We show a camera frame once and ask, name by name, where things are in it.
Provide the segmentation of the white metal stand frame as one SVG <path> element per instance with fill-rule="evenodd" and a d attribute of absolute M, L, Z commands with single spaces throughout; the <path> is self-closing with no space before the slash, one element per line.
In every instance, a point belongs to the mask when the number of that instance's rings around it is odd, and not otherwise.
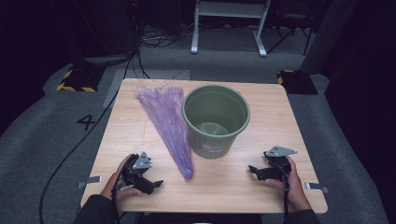
<path fill-rule="evenodd" d="M 259 4 L 208 2 L 196 0 L 194 9 L 194 28 L 191 41 L 191 53 L 198 52 L 199 43 L 199 20 L 201 16 L 229 17 L 243 19 L 259 19 L 259 25 L 254 30 L 253 37 L 261 57 L 267 56 L 267 51 L 262 43 L 262 30 L 272 0 L 264 0 Z"/>

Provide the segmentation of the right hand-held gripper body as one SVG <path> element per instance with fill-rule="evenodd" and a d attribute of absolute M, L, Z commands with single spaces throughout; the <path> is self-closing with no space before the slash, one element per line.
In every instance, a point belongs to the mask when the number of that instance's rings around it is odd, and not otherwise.
<path fill-rule="evenodd" d="M 296 154 L 294 149 L 274 146 L 268 151 L 264 151 L 264 157 L 267 159 L 269 168 L 266 169 L 265 179 L 277 179 L 283 181 L 290 173 L 290 163 L 287 159 L 289 155 Z"/>

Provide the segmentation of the person's left hand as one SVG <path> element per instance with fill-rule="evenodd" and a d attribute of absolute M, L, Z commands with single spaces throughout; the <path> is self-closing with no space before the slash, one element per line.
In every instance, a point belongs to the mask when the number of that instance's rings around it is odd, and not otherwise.
<path fill-rule="evenodd" d="M 122 170 L 122 167 L 124 165 L 125 162 L 128 161 L 128 159 L 131 157 L 131 154 L 129 154 L 127 157 L 125 157 L 119 167 L 117 168 L 117 171 L 114 172 L 111 177 L 108 179 L 105 187 L 102 189 L 101 191 L 101 195 L 108 198 L 109 200 L 112 200 L 112 190 L 114 188 L 114 186 L 117 184 L 118 182 L 118 177 L 119 174 Z M 143 196 L 143 192 L 140 191 L 139 189 L 126 189 L 126 190 L 119 190 L 116 193 L 116 199 L 118 202 L 128 198 L 128 197 L 132 197 L 132 196 L 137 196 L 137 197 L 142 197 Z"/>

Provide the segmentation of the green plastic bin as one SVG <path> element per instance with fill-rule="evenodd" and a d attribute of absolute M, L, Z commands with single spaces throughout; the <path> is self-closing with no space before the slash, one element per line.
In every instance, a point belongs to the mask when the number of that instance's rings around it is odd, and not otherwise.
<path fill-rule="evenodd" d="M 250 108 L 238 91 L 221 85 L 205 85 L 190 91 L 182 104 L 191 149 L 214 160 L 225 156 L 233 141 L 246 129 Z"/>

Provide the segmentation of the grey round stand base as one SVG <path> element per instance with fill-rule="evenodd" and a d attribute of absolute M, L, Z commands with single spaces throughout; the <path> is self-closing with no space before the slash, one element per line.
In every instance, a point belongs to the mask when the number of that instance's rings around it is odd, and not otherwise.
<path fill-rule="evenodd" d="M 120 63 L 125 63 L 133 57 L 133 53 L 92 56 L 85 58 L 83 64 L 88 67 L 109 67 Z"/>

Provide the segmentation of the black tripod stand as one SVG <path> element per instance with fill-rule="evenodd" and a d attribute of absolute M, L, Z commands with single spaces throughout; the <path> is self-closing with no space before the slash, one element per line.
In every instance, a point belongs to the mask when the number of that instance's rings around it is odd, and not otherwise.
<path fill-rule="evenodd" d="M 305 12 L 282 12 L 278 11 L 276 13 L 276 31 L 280 35 L 280 39 L 267 50 L 270 53 L 277 46 L 279 46 L 288 36 L 293 35 L 297 29 L 300 29 L 306 38 L 306 42 L 304 45 L 303 55 L 305 56 L 308 50 L 308 45 L 311 41 L 311 37 L 314 31 L 314 21 L 315 16 L 312 13 Z M 289 31 L 282 35 L 280 33 L 280 28 L 288 28 Z"/>

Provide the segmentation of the grey metal table bracket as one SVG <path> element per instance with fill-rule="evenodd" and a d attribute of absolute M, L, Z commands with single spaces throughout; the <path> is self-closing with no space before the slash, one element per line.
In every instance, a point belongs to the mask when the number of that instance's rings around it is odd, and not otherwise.
<path fill-rule="evenodd" d="M 78 182 L 78 189 L 83 189 L 89 184 L 100 183 L 101 181 L 102 181 L 101 176 L 90 176 L 86 180 Z"/>
<path fill-rule="evenodd" d="M 310 183 L 310 182 L 305 182 L 304 187 L 306 189 L 312 189 L 312 190 L 320 190 L 323 193 L 329 193 L 329 189 L 327 187 L 322 186 L 319 183 Z"/>

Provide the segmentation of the grey curtain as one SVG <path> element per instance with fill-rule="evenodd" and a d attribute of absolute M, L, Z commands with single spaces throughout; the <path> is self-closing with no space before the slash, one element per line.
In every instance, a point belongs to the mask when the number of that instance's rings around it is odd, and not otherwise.
<path fill-rule="evenodd" d="M 300 66 L 303 73 L 308 75 L 320 73 L 346 28 L 357 2 L 358 0 L 332 0 L 317 35 Z"/>

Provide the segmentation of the purple plastic bag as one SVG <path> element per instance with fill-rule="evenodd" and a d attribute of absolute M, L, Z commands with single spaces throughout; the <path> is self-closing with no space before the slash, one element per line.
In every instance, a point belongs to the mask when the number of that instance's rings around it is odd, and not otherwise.
<path fill-rule="evenodd" d="M 187 124 L 182 115 L 184 91 L 181 87 L 137 87 L 135 97 L 162 138 L 178 170 L 185 180 L 193 177 L 191 148 Z"/>

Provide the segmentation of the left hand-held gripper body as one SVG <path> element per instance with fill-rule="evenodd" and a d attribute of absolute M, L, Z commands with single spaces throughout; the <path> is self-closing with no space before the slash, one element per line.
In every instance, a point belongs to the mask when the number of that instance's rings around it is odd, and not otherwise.
<path fill-rule="evenodd" d="M 143 174 L 152 166 L 146 152 L 141 155 L 132 154 L 122 168 L 123 190 L 135 188 L 138 183 L 150 183 Z"/>

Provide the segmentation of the black yellow striped base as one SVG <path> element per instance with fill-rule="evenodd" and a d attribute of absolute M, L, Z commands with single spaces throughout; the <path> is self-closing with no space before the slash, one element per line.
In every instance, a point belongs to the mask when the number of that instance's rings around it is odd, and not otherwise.
<path fill-rule="evenodd" d="M 80 68 L 71 66 L 64 74 L 57 91 L 97 92 L 105 70 L 104 67 Z"/>
<path fill-rule="evenodd" d="M 307 74 L 300 70 L 280 70 L 276 74 L 277 82 L 287 94 L 317 95 L 318 91 Z"/>

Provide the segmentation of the person's right hand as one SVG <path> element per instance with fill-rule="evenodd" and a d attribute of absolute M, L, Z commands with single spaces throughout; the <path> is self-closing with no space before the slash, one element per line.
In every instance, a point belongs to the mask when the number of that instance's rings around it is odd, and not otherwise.
<path fill-rule="evenodd" d="M 295 162 L 290 156 L 287 156 L 290 163 L 290 174 L 288 177 L 290 190 L 288 193 L 288 211 L 290 213 L 311 209 L 311 204 L 307 200 L 302 185 L 301 178 L 297 174 Z"/>

